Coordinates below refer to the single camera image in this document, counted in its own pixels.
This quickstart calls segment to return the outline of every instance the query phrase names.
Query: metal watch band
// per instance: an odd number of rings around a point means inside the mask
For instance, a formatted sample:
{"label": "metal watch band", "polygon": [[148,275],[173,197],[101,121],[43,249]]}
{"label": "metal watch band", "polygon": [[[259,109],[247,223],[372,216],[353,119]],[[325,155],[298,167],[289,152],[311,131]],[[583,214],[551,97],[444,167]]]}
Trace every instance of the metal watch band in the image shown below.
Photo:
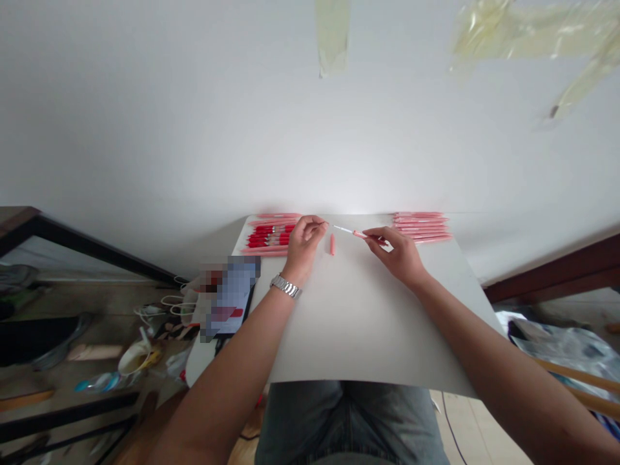
{"label": "metal watch band", "polygon": [[276,274],[276,277],[271,280],[270,287],[273,285],[286,295],[293,297],[295,300],[299,299],[299,296],[302,294],[302,290],[299,287],[282,278],[280,273]]}

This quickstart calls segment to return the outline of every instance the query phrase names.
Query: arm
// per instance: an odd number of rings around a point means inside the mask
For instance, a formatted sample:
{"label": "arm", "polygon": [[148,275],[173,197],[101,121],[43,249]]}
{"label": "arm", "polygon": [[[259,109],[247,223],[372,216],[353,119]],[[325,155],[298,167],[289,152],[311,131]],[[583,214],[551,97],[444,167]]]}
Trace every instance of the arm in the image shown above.
{"label": "arm", "polygon": [[[559,381],[430,276],[413,240],[391,228],[364,233],[371,251],[422,302],[480,399],[534,463],[620,463],[611,434]],[[381,248],[378,238],[394,249]]]}
{"label": "arm", "polygon": [[[302,287],[310,275],[316,246],[327,231],[317,216],[300,218],[291,233],[281,275]],[[254,408],[278,352],[294,300],[272,287],[231,341],[187,393],[171,418],[149,465],[225,464]]]}

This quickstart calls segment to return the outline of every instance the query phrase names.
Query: leg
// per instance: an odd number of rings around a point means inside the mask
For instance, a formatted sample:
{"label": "leg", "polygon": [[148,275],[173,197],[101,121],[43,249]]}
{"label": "leg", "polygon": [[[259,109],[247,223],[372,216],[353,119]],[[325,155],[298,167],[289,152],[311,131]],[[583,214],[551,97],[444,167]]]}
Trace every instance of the leg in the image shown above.
{"label": "leg", "polygon": [[342,399],[340,381],[274,383],[256,450],[257,465],[289,464],[317,449]]}
{"label": "leg", "polygon": [[378,437],[383,447],[405,463],[449,463],[428,389],[353,381],[343,385],[358,407],[351,421],[354,434],[359,431],[362,436],[360,441]]}

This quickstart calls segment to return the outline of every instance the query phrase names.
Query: white tabletop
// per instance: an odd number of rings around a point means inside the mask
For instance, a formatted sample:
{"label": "white tabletop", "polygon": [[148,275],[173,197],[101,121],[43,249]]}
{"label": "white tabletop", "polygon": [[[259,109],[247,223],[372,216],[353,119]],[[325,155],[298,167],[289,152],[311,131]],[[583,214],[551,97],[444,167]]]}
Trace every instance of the white tabletop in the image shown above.
{"label": "white tabletop", "polygon": [[[389,215],[324,215],[347,229],[389,225]],[[233,254],[252,231],[247,222]],[[329,236],[336,236],[336,256]],[[455,240],[418,245],[426,269],[485,322],[503,334],[493,309]],[[282,270],[283,258],[263,258],[251,311]],[[213,359],[214,342],[196,339],[187,362],[190,386]],[[423,386],[475,397],[465,373],[415,296],[394,279],[360,238],[330,228],[312,276],[287,325],[271,382],[365,380]]]}

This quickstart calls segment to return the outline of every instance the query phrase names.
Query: bottle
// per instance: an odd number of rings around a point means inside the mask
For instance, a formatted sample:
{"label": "bottle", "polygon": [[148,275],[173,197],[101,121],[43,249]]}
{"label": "bottle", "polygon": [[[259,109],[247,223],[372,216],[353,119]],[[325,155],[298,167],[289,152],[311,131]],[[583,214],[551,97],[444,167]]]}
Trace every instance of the bottle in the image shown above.
{"label": "bottle", "polygon": [[137,383],[141,378],[141,372],[123,376],[118,371],[102,373],[86,381],[79,383],[75,392],[104,393],[127,389]]}

